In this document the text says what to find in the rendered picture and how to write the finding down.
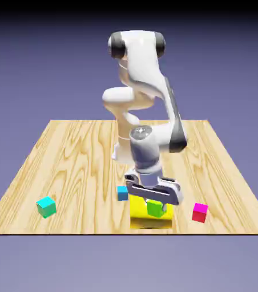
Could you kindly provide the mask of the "small blue cube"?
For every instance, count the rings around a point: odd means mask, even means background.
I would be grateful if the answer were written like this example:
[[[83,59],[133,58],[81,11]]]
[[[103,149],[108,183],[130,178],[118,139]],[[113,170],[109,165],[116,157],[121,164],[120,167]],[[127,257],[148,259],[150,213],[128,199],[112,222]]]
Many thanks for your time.
[[[117,186],[117,199],[118,201],[128,200],[128,190],[125,185]]]

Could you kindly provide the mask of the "small green cube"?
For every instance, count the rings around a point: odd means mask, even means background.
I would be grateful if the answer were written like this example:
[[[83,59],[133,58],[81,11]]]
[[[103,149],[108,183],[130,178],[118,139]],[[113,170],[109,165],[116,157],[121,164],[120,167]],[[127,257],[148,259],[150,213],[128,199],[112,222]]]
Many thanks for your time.
[[[153,217],[161,217],[164,214],[163,203],[155,200],[147,200],[147,214]]]

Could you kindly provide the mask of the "small magenta cube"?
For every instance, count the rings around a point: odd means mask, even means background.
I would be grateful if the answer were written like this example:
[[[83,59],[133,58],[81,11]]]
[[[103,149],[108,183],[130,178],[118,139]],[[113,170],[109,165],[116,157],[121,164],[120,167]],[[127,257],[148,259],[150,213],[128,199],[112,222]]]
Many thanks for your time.
[[[192,220],[205,223],[208,206],[205,204],[196,203],[192,211]]]

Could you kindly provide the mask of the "large yellow box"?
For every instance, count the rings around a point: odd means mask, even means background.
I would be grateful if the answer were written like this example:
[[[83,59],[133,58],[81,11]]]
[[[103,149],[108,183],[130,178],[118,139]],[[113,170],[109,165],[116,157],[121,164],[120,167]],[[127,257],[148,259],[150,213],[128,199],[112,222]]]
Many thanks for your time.
[[[167,204],[167,211],[159,218],[147,214],[147,200],[130,195],[131,229],[171,229],[173,206]]]

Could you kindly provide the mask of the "small cyan cube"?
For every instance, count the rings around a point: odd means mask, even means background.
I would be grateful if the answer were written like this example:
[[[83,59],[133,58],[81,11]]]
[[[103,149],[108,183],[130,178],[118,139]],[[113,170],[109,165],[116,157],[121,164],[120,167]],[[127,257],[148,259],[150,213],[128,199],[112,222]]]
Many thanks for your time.
[[[37,201],[38,213],[43,217],[47,218],[56,213],[55,201],[47,196]]]

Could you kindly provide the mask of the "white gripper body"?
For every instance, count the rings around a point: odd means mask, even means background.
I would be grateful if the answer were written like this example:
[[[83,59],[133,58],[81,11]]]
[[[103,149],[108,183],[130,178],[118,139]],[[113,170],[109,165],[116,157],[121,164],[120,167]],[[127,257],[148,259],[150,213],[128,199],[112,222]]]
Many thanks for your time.
[[[158,184],[153,187],[144,187],[139,184],[136,175],[125,175],[126,187],[129,194],[159,201],[162,204],[180,205],[183,194],[178,181],[166,177],[157,177]]]

